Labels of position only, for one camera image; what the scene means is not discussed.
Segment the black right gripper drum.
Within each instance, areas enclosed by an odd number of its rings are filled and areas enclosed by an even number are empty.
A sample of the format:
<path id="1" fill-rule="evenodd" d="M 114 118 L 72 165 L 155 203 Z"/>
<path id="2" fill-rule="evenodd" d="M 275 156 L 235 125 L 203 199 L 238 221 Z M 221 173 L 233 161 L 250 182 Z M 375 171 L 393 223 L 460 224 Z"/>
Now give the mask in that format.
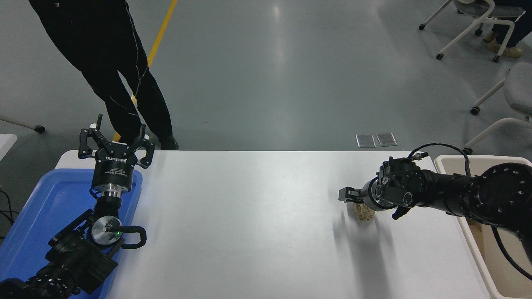
<path id="1" fill-rule="evenodd" d="M 378 178 L 375 177 L 369 182 L 367 182 L 360 191 L 362 202 L 368 208 L 374 211 L 380 210 L 380 206 L 378 206 L 378 197 L 375 194 L 377 183 L 378 183 Z"/>

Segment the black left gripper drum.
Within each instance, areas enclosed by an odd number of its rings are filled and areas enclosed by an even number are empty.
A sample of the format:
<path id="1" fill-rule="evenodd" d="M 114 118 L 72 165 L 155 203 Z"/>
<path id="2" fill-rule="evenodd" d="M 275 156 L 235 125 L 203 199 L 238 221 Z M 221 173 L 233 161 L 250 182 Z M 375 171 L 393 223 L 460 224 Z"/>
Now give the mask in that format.
<path id="1" fill-rule="evenodd" d="M 96 161 L 91 189 L 103 191 L 109 185 L 119 186 L 122 192 L 131 191 L 134 166 L 138 159 L 135 152 L 130 152 L 124 143 L 112 142 L 110 149 L 100 148 L 95 151 Z"/>

